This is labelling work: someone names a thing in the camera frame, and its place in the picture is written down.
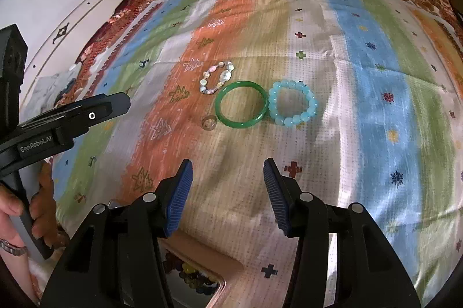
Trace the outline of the left human hand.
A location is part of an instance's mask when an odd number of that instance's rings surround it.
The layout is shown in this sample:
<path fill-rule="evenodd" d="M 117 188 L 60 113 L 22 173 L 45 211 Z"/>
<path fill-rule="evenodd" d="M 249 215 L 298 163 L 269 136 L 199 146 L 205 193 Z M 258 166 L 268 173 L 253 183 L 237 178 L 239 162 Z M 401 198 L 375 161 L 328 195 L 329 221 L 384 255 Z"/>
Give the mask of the left human hand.
<path fill-rule="evenodd" d="M 67 246 L 69 237 L 56 220 L 56 202 L 54 201 L 54 182 L 52 180 L 52 165 L 43 162 L 38 175 L 39 191 L 31 200 L 29 213 L 33 226 L 31 233 L 36 239 L 42 238 L 49 247 L 61 248 Z M 24 207 L 21 201 L 4 185 L 1 185 L 1 239 L 16 247 L 23 247 L 21 236 L 12 225 L 10 216 L 19 216 Z"/>

